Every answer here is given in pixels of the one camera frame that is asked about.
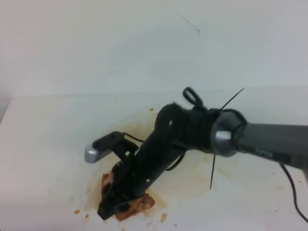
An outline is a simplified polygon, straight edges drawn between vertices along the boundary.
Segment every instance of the white table surface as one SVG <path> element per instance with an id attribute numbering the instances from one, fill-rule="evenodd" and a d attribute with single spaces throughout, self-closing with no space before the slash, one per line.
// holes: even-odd
<path id="1" fill-rule="evenodd" d="M 207 106 L 221 107 L 237 91 L 206 90 L 200 95 Z M 268 108 L 268 113 L 279 92 L 260 96 L 257 90 L 244 90 L 230 106 L 243 109 L 248 118 L 259 113 L 257 118 L 262 121 L 267 114 L 260 108 Z M 188 152 L 176 169 L 165 172 L 150 187 L 156 205 L 148 212 L 123 222 L 103 221 L 96 214 L 100 181 L 118 158 L 110 154 L 87 164 L 84 147 L 113 130 L 144 139 L 159 109 L 172 101 L 190 107 L 180 92 L 12 100 L 0 124 L 0 230 L 307 230 L 278 164 L 249 154 L 217 157 L 209 190 L 213 156 L 197 151 Z M 245 111 L 248 101 L 254 105 Z M 276 116 L 270 114 L 269 120 Z M 306 116 L 297 121 L 308 123 Z M 288 169 L 295 180 L 299 207 L 307 215 L 304 176 L 300 170 Z M 161 222 L 163 213 L 167 218 Z"/>

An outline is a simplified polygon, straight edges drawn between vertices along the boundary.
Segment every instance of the brown stain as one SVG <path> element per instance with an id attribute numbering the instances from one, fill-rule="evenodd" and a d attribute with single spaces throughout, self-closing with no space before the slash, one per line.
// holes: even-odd
<path id="1" fill-rule="evenodd" d="M 160 196 L 158 195 L 155 191 L 153 191 L 152 189 L 148 189 L 146 191 L 151 197 L 153 197 L 153 199 L 155 200 L 155 205 L 158 208 L 167 208 L 167 202 Z"/>
<path id="2" fill-rule="evenodd" d="M 152 207 L 152 208 L 149 208 L 147 210 L 144 210 L 143 212 L 143 215 L 146 217 L 146 218 L 149 218 L 149 217 L 152 217 L 154 216 L 155 214 L 157 214 L 157 208 L 155 207 L 155 205 Z"/>
<path id="3" fill-rule="evenodd" d="M 226 172 L 223 168 L 221 167 L 217 167 L 217 171 L 222 174 L 225 178 L 230 178 L 231 174 L 229 174 L 228 172 Z"/>
<path id="4" fill-rule="evenodd" d="M 86 191 L 86 195 L 88 195 L 91 192 L 91 185 L 88 186 L 87 191 Z"/>
<path id="5" fill-rule="evenodd" d="M 278 186 L 275 188 L 275 191 L 282 191 L 284 190 L 284 187 L 283 186 Z"/>
<path id="6" fill-rule="evenodd" d="M 97 210 L 100 202 L 102 201 L 101 179 L 95 177 L 92 185 L 92 190 L 89 192 L 88 200 L 84 206 L 85 211 L 90 211 L 91 209 Z"/>
<path id="7" fill-rule="evenodd" d="M 160 217 L 160 223 L 164 223 L 165 220 L 167 219 L 168 214 L 167 213 L 163 213 L 162 216 Z"/>
<path id="8" fill-rule="evenodd" d="M 151 189 L 159 192 L 165 200 L 176 198 L 179 203 L 205 195 L 209 191 L 212 163 L 205 163 L 204 157 L 202 152 L 190 151 L 174 170 L 162 174 Z"/>

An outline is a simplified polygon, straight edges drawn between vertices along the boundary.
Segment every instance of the orange residue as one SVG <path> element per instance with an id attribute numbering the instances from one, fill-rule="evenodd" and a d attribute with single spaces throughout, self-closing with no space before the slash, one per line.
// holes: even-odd
<path id="1" fill-rule="evenodd" d="M 160 223 L 164 223 L 165 220 L 167 219 L 168 214 L 167 213 L 163 213 L 161 218 L 160 218 Z"/>

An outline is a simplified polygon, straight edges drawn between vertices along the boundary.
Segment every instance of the black wire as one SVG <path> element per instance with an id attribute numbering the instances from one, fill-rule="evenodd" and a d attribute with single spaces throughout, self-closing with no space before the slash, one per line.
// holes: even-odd
<path id="1" fill-rule="evenodd" d="M 221 108 L 221 110 L 224 109 L 225 106 L 227 106 L 227 105 L 228 105 L 239 93 L 241 93 L 241 91 L 244 90 L 244 89 L 245 89 L 245 88 L 241 89 L 241 90 L 240 90 L 238 93 L 236 93 L 231 99 L 229 99 L 229 101 L 226 102 L 225 105 L 223 105 L 223 107 Z"/>
<path id="2" fill-rule="evenodd" d="M 213 166 L 212 166 L 212 175 L 211 175 L 210 190 L 211 190 L 211 188 L 212 188 L 212 181 L 213 181 L 213 174 L 214 174 L 214 166 L 215 166 L 215 158 L 216 158 L 216 155 L 214 155 L 214 159 L 213 159 Z"/>
<path id="3" fill-rule="evenodd" d="M 180 155 L 179 158 L 177 159 L 177 161 L 174 163 L 174 165 L 172 165 L 171 167 L 167 168 L 166 171 L 171 171 L 171 170 L 175 169 L 175 167 L 178 166 L 179 163 L 182 161 L 184 156 L 185 156 L 185 154 Z"/>
<path id="4" fill-rule="evenodd" d="M 134 140 L 136 140 L 136 141 L 138 141 L 138 142 L 141 142 L 141 143 L 144 142 L 143 140 L 140 140 L 140 139 L 138 139 L 138 138 L 136 138 L 136 137 L 134 137 L 134 136 L 132 136 L 132 135 L 126 133 L 126 132 L 124 132 L 124 135 L 126 135 L 126 136 L 128 136 L 128 137 L 131 137 L 132 139 L 134 139 Z"/>
<path id="5" fill-rule="evenodd" d="M 284 172 L 286 173 L 290 183 L 291 183 L 291 187 L 292 187 L 292 191 L 293 191 L 293 201 L 294 201 L 294 206 L 295 206 L 295 209 L 296 211 L 298 212 L 298 214 L 302 217 L 302 219 L 305 220 L 305 222 L 308 223 L 308 219 L 304 216 L 304 214 L 302 214 L 302 212 L 299 210 L 298 208 L 298 205 L 297 205 L 297 196 L 296 196 L 296 189 L 295 189 L 295 185 L 294 185 L 294 182 L 291 178 L 291 175 L 290 173 L 288 172 L 288 170 L 285 168 L 284 165 L 280 164 L 281 168 L 284 170 Z"/>

